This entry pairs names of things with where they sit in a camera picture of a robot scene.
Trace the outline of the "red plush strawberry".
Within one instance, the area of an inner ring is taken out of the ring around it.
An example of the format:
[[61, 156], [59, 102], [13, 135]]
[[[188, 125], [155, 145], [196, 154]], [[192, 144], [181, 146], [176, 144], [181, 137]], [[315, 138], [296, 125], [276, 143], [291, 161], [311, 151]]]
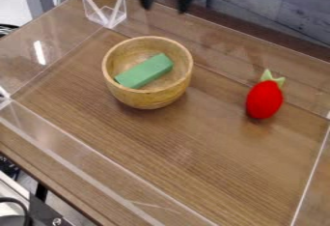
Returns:
[[283, 77], [274, 77], [264, 69], [259, 82], [252, 86], [246, 97], [246, 113], [254, 119], [268, 119], [283, 104]]

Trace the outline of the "light wooden bowl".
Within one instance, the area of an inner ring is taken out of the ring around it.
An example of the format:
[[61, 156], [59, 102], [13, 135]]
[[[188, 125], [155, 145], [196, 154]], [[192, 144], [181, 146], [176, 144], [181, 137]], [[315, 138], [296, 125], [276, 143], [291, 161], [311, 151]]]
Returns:
[[187, 47], [164, 37], [143, 36], [107, 51], [101, 73], [112, 96], [137, 109], [156, 109], [184, 94], [193, 71]]

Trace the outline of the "green rectangular block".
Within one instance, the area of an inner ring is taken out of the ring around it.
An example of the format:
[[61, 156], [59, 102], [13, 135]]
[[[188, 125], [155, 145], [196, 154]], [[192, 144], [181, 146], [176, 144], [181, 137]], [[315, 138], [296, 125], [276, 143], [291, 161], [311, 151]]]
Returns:
[[172, 61], [160, 53], [119, 73], [115, 81], [127, 88], [139, 89], [171, 72], [172, 67]]

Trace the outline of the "clear acrylic tray enclosure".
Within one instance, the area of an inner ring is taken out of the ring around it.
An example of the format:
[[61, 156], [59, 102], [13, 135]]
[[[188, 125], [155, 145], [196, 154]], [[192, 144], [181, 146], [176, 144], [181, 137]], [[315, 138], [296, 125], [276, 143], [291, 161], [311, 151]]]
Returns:
[[[164, 108], [123, 105], [101, 61], [133, 37], [193, 55]], [[268, 119], [246, 113], [264, 69]], [[68, 0], [0, 38], [0, 154], [101, 226], [330, 226], [330, 63], [171, 8], [128, 0], [113, 29]]]

